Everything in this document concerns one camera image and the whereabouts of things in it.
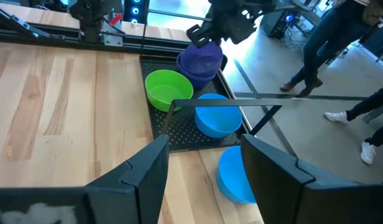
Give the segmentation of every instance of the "wooden tabletop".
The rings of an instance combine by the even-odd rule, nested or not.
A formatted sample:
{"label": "wooden tabletop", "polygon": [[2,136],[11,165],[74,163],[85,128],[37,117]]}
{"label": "wooden tabletop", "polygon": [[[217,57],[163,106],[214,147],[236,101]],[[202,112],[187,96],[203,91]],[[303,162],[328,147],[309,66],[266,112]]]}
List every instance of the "wooden tabletop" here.
{"label": "wooden tabletop", "polygon": [[[75,26],[67,14],[4,8]],[[180,34],[158,30],[150,35]],[[0,187],[85,185],[152,140],[139,55],[0,43]],[[220,193],[223,150],[170,155],[159,223],[263,223],[256,205]]]}

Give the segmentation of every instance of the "brown shoe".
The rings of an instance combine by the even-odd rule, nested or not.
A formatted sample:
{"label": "brown shoe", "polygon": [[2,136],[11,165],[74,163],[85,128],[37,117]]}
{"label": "brown shoe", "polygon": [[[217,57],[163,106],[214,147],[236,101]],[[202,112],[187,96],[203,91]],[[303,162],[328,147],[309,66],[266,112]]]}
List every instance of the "brown shoe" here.
{"label": "brown shoe", "polygon": [[321,81],[320,79],[317,79],[315,83],[311,84],[311,85],[308,85],[306,86],[299,94],[297,97],[307,97],[308,95],[310,95],[310,93],[313,91],[313,89],[315,88],[318,88],[318,87],[321,87],[323,84],[323,81]]}
{"label": "brown shoe", "polygon": [[292,82],[287,82],[286,84],[280,86],[281,91],[291,91],[297,84],[294,84]]}

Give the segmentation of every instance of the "blue jeans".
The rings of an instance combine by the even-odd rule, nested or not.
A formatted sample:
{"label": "blue jeans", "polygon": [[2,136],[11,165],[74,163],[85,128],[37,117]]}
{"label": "blue jeans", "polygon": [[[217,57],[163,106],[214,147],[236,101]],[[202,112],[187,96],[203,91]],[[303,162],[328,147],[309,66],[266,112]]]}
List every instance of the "blue jeans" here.
{"label": "blue jeans", "polygon": [[361,19],[364,8],[365,6],[353,0],[347,0],[340,7],[330,9],[310,34],[303,48],[304,66],[292,77],[293,84],[303,80],[306,86],[315,83],[317,70],[326,60],[370,29]]}

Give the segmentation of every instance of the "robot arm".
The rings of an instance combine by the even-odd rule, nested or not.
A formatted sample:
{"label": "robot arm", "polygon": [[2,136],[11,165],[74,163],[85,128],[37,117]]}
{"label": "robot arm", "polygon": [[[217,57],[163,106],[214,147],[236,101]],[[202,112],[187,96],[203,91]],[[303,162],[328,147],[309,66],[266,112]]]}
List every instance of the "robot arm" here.
{"label": "robot arm", "polygon": [[220,42],[230,38],[239,44],[255,32],[255,20],[264,14],[281,10],[309,11],[310,9],[296,2],[289,1],[286,7],[276,8],[276,0],[209,0],[210,10],[201,27],[195,25],[187,30],[187,36],[197,47],[202,47],[210,40]]}

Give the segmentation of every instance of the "concrete floor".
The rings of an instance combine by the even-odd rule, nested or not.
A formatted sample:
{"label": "concrete floor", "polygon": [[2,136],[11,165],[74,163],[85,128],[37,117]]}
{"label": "concrete floor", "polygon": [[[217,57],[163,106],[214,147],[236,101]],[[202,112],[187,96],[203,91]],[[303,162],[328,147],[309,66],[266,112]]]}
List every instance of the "concrete floor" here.
{"label": "concrete floor", "polygon": [[[171,1],[151,2],[154,9],[194,16],[204,16],[209,7],[206,2],[198,4],[195,1],[190,4],[182,1],[177,5]],[[152,22],[157,23],[157,26],[169,24],[168,26],[184,30],[197,23],[194,20],[185,22],[187,19],[169,16],[153,17],[156,20],[151,20],[151,25],[154,25]],[[227,41],[222,44],[222,48],[229,57],[224,75],[232,90],[238,93],[252,93],[242,77],[244,72],[258,93],[265,93],[268,98],[279,97],[279,94],[283,94],[279,86],[289,81],[303,65],[300,50],[288,49],[260,31],[238,45]],[[324,85],[314,90],[312,95],[321,98],[348,96],[350,100],[273,99],[281,102],[283,107],[274,117],[275,125],[268,123],[257,137],[287,152],[284,139],[278,134],[281,132],[289,144],[288,147],[300,159],[347,179],[367,184],[379,183],[383,181],[383,146],[377,150],[371,166],[362,163],[359,155],[361,142],[383,125],[383,116],[371,124],[365,124],[358,118],[347,126],[333,124],[323,117],[326,111],[347,110],[359,102],[353,97],[367,97],[383,87],[383,66],[376,63],[363,49],[353,46],[349,46],[349,49],[343,58],[337,58],[331,65],[324,65],[319,69],[319,77]],[[289,94],[297,94],[303,88],[304,84],[301,83]],[[243,108],[243,112],[252,126],[264,115],[261,108],[247,107]]]}

